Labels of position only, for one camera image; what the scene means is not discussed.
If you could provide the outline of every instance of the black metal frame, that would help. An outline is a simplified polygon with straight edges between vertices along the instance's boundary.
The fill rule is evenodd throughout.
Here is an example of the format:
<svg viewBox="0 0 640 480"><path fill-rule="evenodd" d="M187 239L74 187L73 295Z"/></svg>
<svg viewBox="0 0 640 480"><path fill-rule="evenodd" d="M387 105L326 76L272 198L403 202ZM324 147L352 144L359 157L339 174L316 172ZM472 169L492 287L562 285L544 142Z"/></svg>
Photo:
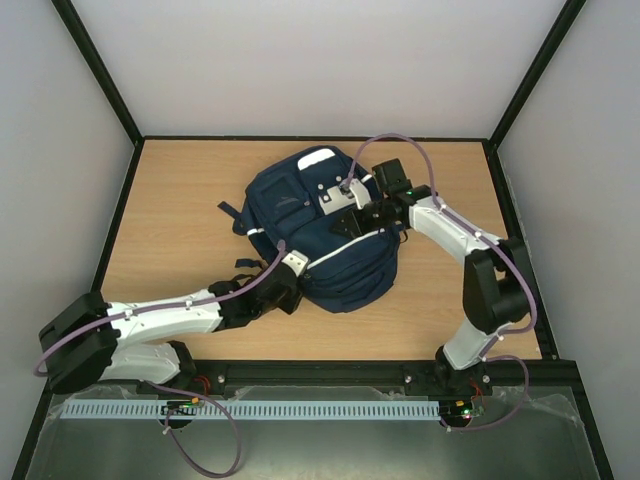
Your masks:
<svg viewBox="0 0 640 480"><path fill-rule="evenodd" d="M89 68L102 87L114 112L120 119L135 150L127 171L124 185L118 200L111 227L100 258L99 266L92 284L92 290L99 290L115 244L116 236L124 214L127 198L133 184L136 168L144 148L145 140L306 140L317 142L363 141L364 137L313 137L313 136L146 136L140 133L129 113L118 89L104 65L86 28L82 24L70 0L51 0L69 33L84 56ZM569 31L586 0L567 0L556 22L547 35L542 47L518 87L513 99L504 112L496 130L490 139L482 138L418 138L421 141L455 141L482 142L487 165L491 173L494 189L500 205L500 211L509 235L522 238L522 229L513 204L509 186L498 157L498 147L505 138L517 115L524 106L551 61L562 39ZM580 416L591 446L598 472L603 479L613 478L598 429L587 400L584 386L575 362L559 360L559 355L544 307L539 311L536 338L540 346L542 360L525 361L531 377L531 384L536 386L568 386L572 389ZM253 362L253 361L197 361L198 369L206 372L210 378L224 376L224 385L218 386L220 393L233 392L246 385L367 385L381 389L403 388L407 394L424 394L428 388L426 379L433 370L433 361L382 361L382 362ZM487 365L488 374L493 385L516 385L522 381L520 366L512 362L499 362ZM412 381L406 383L410 375ZM44 424L53 395L48 387L38 403L31 427L27 433L21 454L13 474L14 479L25 478L40 430Z"/></svg>

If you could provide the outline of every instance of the backpack strap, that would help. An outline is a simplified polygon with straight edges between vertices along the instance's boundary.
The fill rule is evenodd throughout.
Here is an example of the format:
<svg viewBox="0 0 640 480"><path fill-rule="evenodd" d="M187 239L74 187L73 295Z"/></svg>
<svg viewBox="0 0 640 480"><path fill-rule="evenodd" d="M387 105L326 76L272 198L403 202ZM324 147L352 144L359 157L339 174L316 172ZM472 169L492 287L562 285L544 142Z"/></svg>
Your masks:
<svg viewBox="0 0 640 480"><path fill-rule="evenodd" d="M247 278L256 278L255 275L249 275L247 273L239 273L235 277L231 279L232 282L239 282L240 280L245 280Z"/></svg>
<svg viewBox="0 0 640 480"><path fill-rule="evenodd" d="M242 220L240 219L240 212L238 212L235 208L229 205L227 202L220 202L218 204L218 208L222 210L224 213L233 218L233 233L236 235L246 235L247 229L242 224Z"/></svg>
<svg viewBox="0 0 640 480"><path fill-rule="evenodd" d="M262 264L260 263L260 260L251 260L250 258L239 258L238 260L236 260L236 268L242 268L242 267L262 268Z"/></svg>

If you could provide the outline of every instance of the white cable tray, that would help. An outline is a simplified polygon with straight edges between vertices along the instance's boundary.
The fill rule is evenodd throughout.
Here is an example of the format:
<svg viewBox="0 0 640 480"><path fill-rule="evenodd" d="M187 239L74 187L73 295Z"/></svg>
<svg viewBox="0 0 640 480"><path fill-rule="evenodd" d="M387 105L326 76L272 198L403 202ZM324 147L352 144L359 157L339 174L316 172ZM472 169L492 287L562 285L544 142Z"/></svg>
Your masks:
<svg viewBox="0 0 640 480"><path fill-rule="evenodd" d="M220 401L237 420L439 420L438 402ZM165 400L67 400L62 419L164 419ZM213 405L181 409L172 418L226 420Z"/></svg>

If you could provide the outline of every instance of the red wire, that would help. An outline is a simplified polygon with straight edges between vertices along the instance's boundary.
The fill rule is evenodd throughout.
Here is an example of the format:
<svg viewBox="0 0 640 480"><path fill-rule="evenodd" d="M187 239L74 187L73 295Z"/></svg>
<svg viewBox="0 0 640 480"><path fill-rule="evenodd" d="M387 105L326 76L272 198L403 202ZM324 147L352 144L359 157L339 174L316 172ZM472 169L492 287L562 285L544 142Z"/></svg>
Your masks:
<svg viewBox="0 0 640 480"><path fill-rule="evenodd" d="M207 387L209 387L209 389L211 389L211 382L209 381L209 379L207 377L205 377L204 375L198 375L196 378L200 378L202 380L204 380L207 384Z"/></svg>
<svg viewBox="0 0 640 480"><path fill-rule="evenodd" d="M475 380L473 379L469 379L469 384L475 388L476 390L476 394L471 398L471 401L475 400L476 398L480 397L480 399L482 400L482 406L484 408L487 408L485 401L484 401L484 394L482 393L482 390L480 389L480 387L478 386L478 384L476 383Z"/></svg>
<svg viewBox="0 0 640 480"><path fill-rule="evenodd" d="M196 382L200 382L202 383L202 386L204 387L204 396L208 397L209 396L209 382L206 378L204 377L195 377L194 380Z"/></svg>

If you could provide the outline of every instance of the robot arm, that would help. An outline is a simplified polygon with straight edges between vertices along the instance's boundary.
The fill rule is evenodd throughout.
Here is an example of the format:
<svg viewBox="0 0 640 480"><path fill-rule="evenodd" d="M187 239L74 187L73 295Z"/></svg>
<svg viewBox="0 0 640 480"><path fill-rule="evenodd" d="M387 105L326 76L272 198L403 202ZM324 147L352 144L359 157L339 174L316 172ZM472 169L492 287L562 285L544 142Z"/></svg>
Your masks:
<svg viewBox="0 0 640 480"><path fill-rule="evenodd" d="M482 231L453 211L442 198L435 197L428 186L412 187L398 159L377 165L373 174L383 193L382 200L347 211L333 231L357 237L400 223L431 238L463 266L465 318L453 338L436 353L441 385L455 389L458 381L468 382L468 375L461 373L481 362L502 338L502 332L530 310L520 283L491 245L512 261L534 298L538 298L533 290L535 281L528 252L518 238L503 240ZM497 275L499 272L504 273L502 278Z"/></svg>
<svg viewBox="0 0 640 480"><path fill-rule="evenodd" d="M298 277L307 264L304 255L292 251L255 288L233 298L229 294L241 289L237 280L148 303L107 304L99 292L83 295L40 332L43 351L90 323L104 323L46 360L51 388L72 393L106 380L183 386L195 375L191 356L184 344L159 343L162 339L243 327L274 308L293 313L302 297Z"/></svg>

